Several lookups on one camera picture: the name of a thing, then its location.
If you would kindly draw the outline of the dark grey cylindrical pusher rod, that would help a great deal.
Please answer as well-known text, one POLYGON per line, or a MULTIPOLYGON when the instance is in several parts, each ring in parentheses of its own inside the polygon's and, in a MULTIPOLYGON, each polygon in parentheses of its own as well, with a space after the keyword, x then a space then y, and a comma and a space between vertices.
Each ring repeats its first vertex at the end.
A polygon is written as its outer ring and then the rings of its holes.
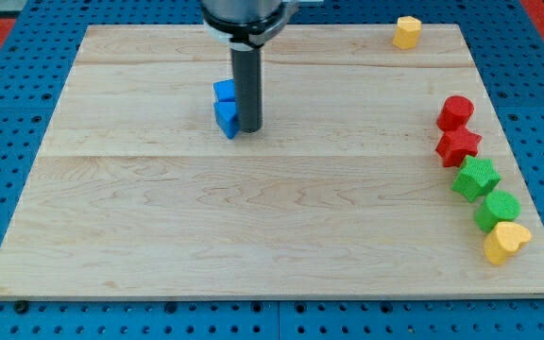
POLYGON ((261 52, 232 50, 230 55, 239 128, 256 132, 263 125, 261 52))

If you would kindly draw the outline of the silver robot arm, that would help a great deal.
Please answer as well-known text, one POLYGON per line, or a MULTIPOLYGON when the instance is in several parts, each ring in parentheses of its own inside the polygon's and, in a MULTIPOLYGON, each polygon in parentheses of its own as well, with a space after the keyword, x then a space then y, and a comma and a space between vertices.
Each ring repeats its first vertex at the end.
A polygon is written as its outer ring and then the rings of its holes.
POLYGON ((239 129, 263 126, 261 50, 278 36, 304 6, 298 0, 201 0, 204 25, 228 46, 237 101, 239 129))

